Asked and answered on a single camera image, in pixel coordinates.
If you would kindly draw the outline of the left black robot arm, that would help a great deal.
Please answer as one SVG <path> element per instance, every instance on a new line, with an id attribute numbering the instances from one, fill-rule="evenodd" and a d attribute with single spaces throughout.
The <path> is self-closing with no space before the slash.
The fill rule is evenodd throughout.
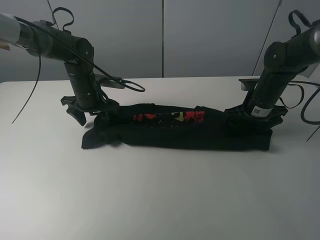
<path id="1" fill-rule="evenodd" d="M 45 20 L 28 22 L 19 17 L 0 15 L 1 41 L 23 47 L 30 55 L 64 63 L 73 96 L 64 96 L 62 105 L 67 113 L 84 126 L 85 114 L 107 115 L 116 113 L 119 103 L 108 98 L 101 85 L 119 87 L 107 74 L 94 74 L 94 47 L 83 38 L 73 36 L 50 26 Z"/>

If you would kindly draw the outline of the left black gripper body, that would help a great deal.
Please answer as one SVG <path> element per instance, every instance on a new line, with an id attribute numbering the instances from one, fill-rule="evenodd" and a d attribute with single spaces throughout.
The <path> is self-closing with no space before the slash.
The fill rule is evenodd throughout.
<path id="1" fill-rule="evenodd" d="M 120 104 L 112 99 L 108 99 L 106 102 L 99 99 L 88 106 L 81 105 L 75 96 L 64 96 L 60 101 L 63 106 L 68 106 L 67 112 L 73 114 L 89 113 L 92 116 L 106 113 L 116 114 L 120 108 Z"/>

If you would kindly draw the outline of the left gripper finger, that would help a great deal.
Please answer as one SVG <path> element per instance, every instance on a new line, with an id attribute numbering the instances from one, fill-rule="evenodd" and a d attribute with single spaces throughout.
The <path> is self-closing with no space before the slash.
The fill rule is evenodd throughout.
<path id="1" fill-rule="evenodd" d="M 82 127 L 87 123 L 85 112 L 78 105 L 68 105 L 66 113 L 72 116 Z"/>

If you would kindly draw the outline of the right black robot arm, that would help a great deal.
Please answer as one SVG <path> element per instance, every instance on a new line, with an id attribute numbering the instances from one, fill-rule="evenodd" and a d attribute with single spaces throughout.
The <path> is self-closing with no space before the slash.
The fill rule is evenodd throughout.
<path id="1" fill-rule="evenodd" d="M 247 94 L 241 105 L 226 109 L 229 125 L 239 131 L 264 132 L 281 124 L 288 110 L 277 106 L 277 101 L 298 74 L 319 61 L 319 25 L 287 42 L 272 43 L 265 52 L 261 76 L 240 80 Z"/>

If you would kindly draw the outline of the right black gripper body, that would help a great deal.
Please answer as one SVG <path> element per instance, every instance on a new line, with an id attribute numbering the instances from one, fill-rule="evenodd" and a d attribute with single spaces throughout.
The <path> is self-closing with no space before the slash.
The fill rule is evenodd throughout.
<path id="1" fill-rule="evenodd" d="M 283 122 L 282 117 L 287 114 L 287 109 L 284 106 L 275 106 L 264 118 L 249 115 L 242 104 L 224 112 L 228 115 L 224 124 L 224 133 L 227 136 L 271 136 L 272 128 Z"/>

